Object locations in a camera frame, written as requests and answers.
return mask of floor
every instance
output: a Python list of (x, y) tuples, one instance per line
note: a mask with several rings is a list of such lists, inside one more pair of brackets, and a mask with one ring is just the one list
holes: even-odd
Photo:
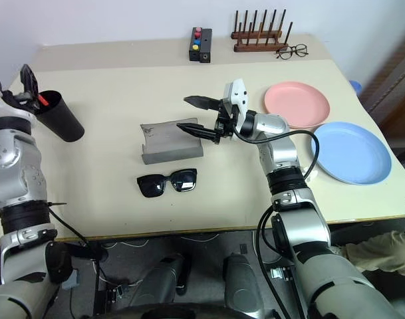
[[(102, 268), (113, 282), (133, 283), (140, 280), (158, 261), (170, 253), (190, 253), (193, 257), (192, 271), (189, 277), (188, 291), (184, 296), (177, 296), (175, 302), (200, 302), (223, 305), (224, 282), (222, 279), (223, 259), (231, 253), (240, 253), (241, 245), (246, 245), (245, 256), (251, 263), (258, 285), (261, 289), (266, 314), (271, 318), (271, 310), (279, 307), (261, 274), (252, 243), (252, 231), (221, 233), (216, 238), (200, 243), (189, 239), (205, 241), (215, 234), (187, 235), (186, 237), (170, 236), (149, 239), (142, 248), (129, 247), (118, 243), (108, 250), (109, 258), (101, 263)], [(133, 245), (142, 245), (146, 240), (128, 241)], [(261, 247), (261, 254), (266, 261), (277, 259), (267, 247)], [(73, 289), (72, 311), (75, 318), (92, 314), (94, 294), (94, 269), (89, 261), (74, 259), (73, 267), (79, 269), (80, 285)], [(298, 318), (297, 306), (291, 289), (281, 279), (273, 280), (279, 295), (283, 299), (292, 318)], [(113, 308), (127, 306), (135, 288), (131, 288), (123, 299)], [(69, 312), (70, 291), (60, 290), (59, 297), (49, 310), (47, 318), (72, 318)]]

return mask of khaki pants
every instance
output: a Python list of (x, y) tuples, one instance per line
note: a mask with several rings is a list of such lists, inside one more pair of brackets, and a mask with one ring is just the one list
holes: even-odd
[(357, 245), (347, 244), (342, 253), (354, 266), (363, 270), (397, 271), (405, 276), (405, 233), (392, 231)]

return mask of black cup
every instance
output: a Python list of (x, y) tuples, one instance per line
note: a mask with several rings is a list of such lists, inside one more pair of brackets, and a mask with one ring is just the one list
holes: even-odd
[(35, 112), (38, 121), (52, 130), (65, 142), (75, 142), (84, 135), (84, 128), (69, 110), (57, 91), (44, 91), (40, 95), (49, 103), (40, 103), (40, 110)]

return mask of blue object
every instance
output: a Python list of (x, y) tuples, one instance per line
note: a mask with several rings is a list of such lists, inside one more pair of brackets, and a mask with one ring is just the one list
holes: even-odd
[[(319, 165), (331, 176), (349, 184), (383, 181), (391, 171), (385, 145), (371, 132), (346, 122), (324, 124), (315, 131), (319, 139)], [(315, 143), (311, 142), (315, 153)]]
[(349, 82), (351, 86), (354, 88), (356, 95), (359, 96), (359, 94), (362, 93), (362, 84), (354, 80), (350, 80)]

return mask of white table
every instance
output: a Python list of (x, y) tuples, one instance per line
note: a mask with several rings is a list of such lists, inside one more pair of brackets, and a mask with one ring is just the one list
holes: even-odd
[[(231, 41), (222, 41), (214, 43), (233, 46)], [(136, 46), (139, 45), (139, 50), (145, 48), (142, 43)], [(86, 46), (91, 47), (71, 46), (70, 50), (84, 56), (86, 50), (92, 51)], [(278, 62), (271, 54), (239, 56), (241, 53), (229, 52), (231, 58), (219, 63), (183, 60), (184, 65), (148, 66), (145, 65), (148, 62), (143, 62), (142, 66), (125, 67), (121, 62), (120, 67), (113, 67), (112, 60), (116, 57), (110, 48), (112, 60), (102, 68), (88, 61), (82, 62), (85, 66), (80, 67), (81, 64), (65, 53), (65, 47), (58, 48), (63, 54), (58, 54), (56, 48), (46, 49), (48, 54), (43, 50), (33, 64), (40, 90), (62, 92), (86, 130), (81, 140), (71, 144), (60, 140), (42, 124), (33, 130), (43, 155), (42, 170), (47, 179), (49, 201), (66, 201), (68, 205), (56, 207), (56, 211), (87, 237), (255, 228), (270, 204), (270, 192), (256, 146), (226, 139), (215, 145), (203, 140), (202, 158), (144, 165), (141, 158), (144, 135), (139, 124), (196, 117), (200, 124), (212, 128), (217, 114), (194, 108), (186, 104), (183, 97), (221, 98), (227, 82), (242, 78), (249, 93), (249, 108), (264, 112), (265, 91), (272, 84), (292, 80), (310, 84), (327, 97), (331, 113), (326, 122), (358, 124), (386, 144), (335, 63), (328, 59), (321, 46), (315, 49), (319, 59), (312, 54), (311, 58)], [(125, 60), (122, 55), (126, 52), (118, 50), (119, 61)], [(66, 62), (61, 60), (61, 55), (66, 57)], [(50, 65), (50, 56), (57, 56), (59, 64), (52, 60), (53, 65)], [(142, 52), (136, 56), (142, 58)], [(260, 58), (262, 62), (242, 61), (249, 56)], [(241, 60), (235, 63), (233, 58)], [(101, 58), (89, 59), (97, 62)], [(133, 56), (129, 59), (137, 63)], [(12, 90), (20, 87), (16, 80)], [(301, 164), (308, 166), (312, 160), (309, 139), (304, 136), (292, 139)], [(327, 175), (319, 166), (315, 168), (319, 174), (309, 187), (329, 223), (405, 216), (405, 171), (391, 151), (390, 154), (391, 174), (377, 185), (345, 184)], [(148, 199), (141, 195), (137, 177), (150, 173), (166, 175), (189, 167), (198, 169), (198, 182), (193, 191), (178, 193), (167, 185), (160, 197)], [(73, 237), (53, 218), (52, 221), (59, 230), (58, 238)]]

